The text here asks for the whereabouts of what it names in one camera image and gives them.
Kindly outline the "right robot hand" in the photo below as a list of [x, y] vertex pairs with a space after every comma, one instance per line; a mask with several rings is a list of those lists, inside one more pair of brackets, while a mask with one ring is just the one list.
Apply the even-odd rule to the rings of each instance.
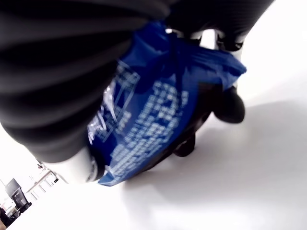
[[104, 169], [87, 125], [134, 31], [165, 21], [184, 37], [210, 28], [232, 49], [270, 0], [3, 0], [0, 3], [0, 123], [68, 183]]

